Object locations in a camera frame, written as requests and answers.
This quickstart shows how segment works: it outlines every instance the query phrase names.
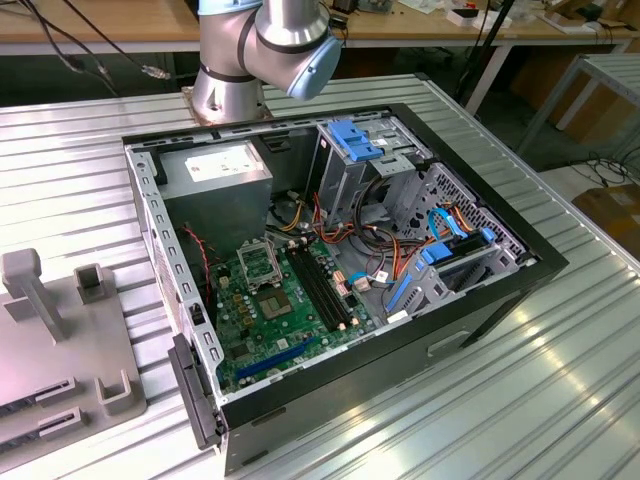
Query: green motherboard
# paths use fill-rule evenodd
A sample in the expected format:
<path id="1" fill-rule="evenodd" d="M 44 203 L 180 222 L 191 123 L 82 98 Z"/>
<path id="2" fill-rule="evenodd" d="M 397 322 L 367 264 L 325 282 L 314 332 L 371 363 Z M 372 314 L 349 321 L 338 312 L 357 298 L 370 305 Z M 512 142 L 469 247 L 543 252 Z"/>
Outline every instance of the green motherboard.
<path id="1" fill-rule="evenodd" d="M 235 392 L 277 375 L 375 330 L 376 326 L 358 294 L 349 292 L 344 295 L 344 287 L 334 279 L 334 272 L 339 269 L 325 245 L 315 242 L 306 251 L 317 262 L 327 285 L 336 293 L 336 300 L 348 312 L 348 325 L 340 324 L 340 328 L 331 329 L 333 331 L 327 328 L 326 321 L 320 316 L 320 312 L 326 315 L 322 310 L 325 307 L 319 305 L 319 312 L 314 306 L 309 296 L 311 292 L 305 290 L 303 282 L 296 276 L 285 248 L 275 250 L 274 255 L 282 274 L 280 287 L 266 285 L 266 288 L 252 293 L 237 256 L 216 265 L 212 268 L 218 285 L 216 333 L 225 356 L 217 374 L 224 393 Z M 265 256 L 254 259 L 248 268 L 265 274 L 273 266 Z M 252 368 L 260 371 L 253 373 Z"/>

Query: connector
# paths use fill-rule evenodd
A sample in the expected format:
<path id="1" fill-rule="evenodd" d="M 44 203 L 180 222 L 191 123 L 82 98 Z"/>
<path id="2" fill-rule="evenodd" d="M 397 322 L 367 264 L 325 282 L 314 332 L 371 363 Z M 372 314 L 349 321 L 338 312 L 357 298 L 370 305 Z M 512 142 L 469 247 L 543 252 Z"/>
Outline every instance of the connector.
<path id="1" fill-rule="evenodd" d="M 145 75 L 159 80 L 169 80 L 171 78 L 171 74 L 169 72 L 165 72 L 158 67 L 152 67 L 151 65 L 143 65 L 141 70 Z"/>
<path id="2" fill-rule="evenodd" d="M 367 280 L 367 277 L 360 277 L 353 282 L 353 288 L 356 292 L 366 292 L 371 290 L 371 284 L 369 283 L 369 280 Z"/>

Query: motherboard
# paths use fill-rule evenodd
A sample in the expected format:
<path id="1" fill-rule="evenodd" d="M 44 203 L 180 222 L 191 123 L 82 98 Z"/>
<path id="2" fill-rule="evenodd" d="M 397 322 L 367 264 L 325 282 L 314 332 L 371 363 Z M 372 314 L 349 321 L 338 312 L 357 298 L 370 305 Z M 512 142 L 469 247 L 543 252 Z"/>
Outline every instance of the motherboard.
<path id="1" fill-rule="evenodd" d="M 272 252 L 276 264 L 268 253 L 258 256 L 260 249 Z M 224 393 L 376 329 L 359 294 L 345 290 L 344 275 L 321 242 L 277 250 L 260 242 L 252 252 L 248 261 L 239 251 L 212 268 L 218 284 L 216 333 L 225 356 L 217 375 Z M 278 272 L 282 279 L 255 290 L 255 272 Z"/>

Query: black strip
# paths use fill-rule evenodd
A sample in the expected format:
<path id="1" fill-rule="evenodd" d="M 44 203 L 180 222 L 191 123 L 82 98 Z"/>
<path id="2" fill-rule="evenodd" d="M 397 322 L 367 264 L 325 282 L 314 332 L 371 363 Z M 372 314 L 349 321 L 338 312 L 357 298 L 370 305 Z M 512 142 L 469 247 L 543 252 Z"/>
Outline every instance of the black strip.
<path id="1" fill-rule="evenodd" d="M 244 64 L 244 47 L 247 44 L 247 38 L 249 37 L 249 32 L 251 31 L 251 27 L 253 27 L 256 20 L 256 13 L 258 13 L 258 9 L 256 8 L 251 15 L 247 17 L 247 21 L 244 23 L 242 27 L 242 31 L 240 32 L 240 38 L 238 38 L 238 63 L 242 67 L 243 70 L 247 70 L 246 65 Z"/>
<path id="2" fill-rule="evenodd" d="M 265 39 L 262 35 L 260 35 L 260 32 L 258 32 L 257 30 L 256 30 L 256 34 L 258 35 L 258 39 L 264 44 L 265 47 L 278 53 L 294 54 L 294 53 L 308 52 L 309 50 L 313 50 L 314 48 L 316 48 L 318 45 L 321 45 L 329 35 L 329 30 L 325 30 L 325 32 L 322 35 L 320 35 L 311 43 L 307 43 L 305 45 L 295 45 L 295 46 L 286 46 L 286 47 L 283 47 L 282 45 L 276 45 L 275 43 L 271 43 L 269 40 Z"/>
<path id="3" fill-rule="evenodd" d="M 214 72 L 209 67 L 207 67 L 204 63 L 200 63 L 200 70 L 202 70 L 204 73 L 206 73 L 211 78 L 215 78 L 216 80 L 220 80 L 222 82 L 227 82 L 227 83 L 251 82 L 251 81 L 255 80 L 255 78 L 256 78 L 253 75 L 238 75 L 238 76 L 236 76 L 236 75 L 225 75 L 224 73 Z"/>
<path id="4" fill-rule="evenodd" d="M 173 337 L 173 348 L 167 353 L 198 448 L 219 446 L 222 437 L 216 424 L 216 411 L 207 399 L 211 392 L 205 391 L 202 385 L 198 365 L 183 334 Z"/>

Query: pcie slot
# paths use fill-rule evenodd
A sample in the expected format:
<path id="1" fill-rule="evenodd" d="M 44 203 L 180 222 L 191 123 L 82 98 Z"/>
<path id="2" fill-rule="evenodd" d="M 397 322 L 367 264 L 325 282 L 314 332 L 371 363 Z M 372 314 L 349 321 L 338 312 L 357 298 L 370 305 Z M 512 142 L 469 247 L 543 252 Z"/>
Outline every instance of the pcie slot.
<path id="1" fill-rule="evenodd" d="M 304 353 L 307 345 L 309 345 L 311 342 L 314 342 L 315 340 L 315 338 L 311 337 L 302 342 L 300 345 L 296 345 L 295 347 L 291 347 L 288 350 L 277 353 L 272 357 L 262 360 L 261 362 L 241 368 L 236 371 L 236 379 L 239 380 L 244 377 L 250 377 L 251 375 L 269 370 L 270 368 L 280 365 L 281 363 L 299 357 Z"/>

